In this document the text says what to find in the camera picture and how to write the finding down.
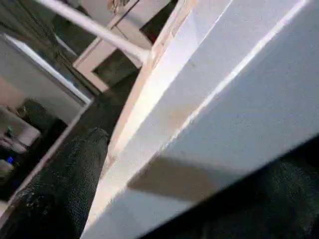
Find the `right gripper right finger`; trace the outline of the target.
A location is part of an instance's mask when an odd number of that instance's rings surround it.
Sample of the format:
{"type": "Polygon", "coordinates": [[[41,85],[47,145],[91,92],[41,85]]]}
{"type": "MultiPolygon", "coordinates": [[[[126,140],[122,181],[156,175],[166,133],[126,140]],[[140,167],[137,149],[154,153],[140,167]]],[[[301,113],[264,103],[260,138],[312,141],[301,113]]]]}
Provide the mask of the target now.
{"type": "Polygon", "coordinates": [[[283,158],[242,180],[248,198],[235,220],[236,239],[312,239],[319,236],[319,170],[283,158]]]}

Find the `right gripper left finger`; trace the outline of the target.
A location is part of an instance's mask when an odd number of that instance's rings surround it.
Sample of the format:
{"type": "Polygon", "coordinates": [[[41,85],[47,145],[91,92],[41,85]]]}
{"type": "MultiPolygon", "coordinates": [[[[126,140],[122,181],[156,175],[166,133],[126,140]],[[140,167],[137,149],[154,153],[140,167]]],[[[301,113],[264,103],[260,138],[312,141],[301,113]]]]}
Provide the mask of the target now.
{"type": "Polygon", "coordinates": [[[0,219],[2,239],[81,237],[108,151],[109,136],[93,128],[61,146],[20,190],[0,219]]]}

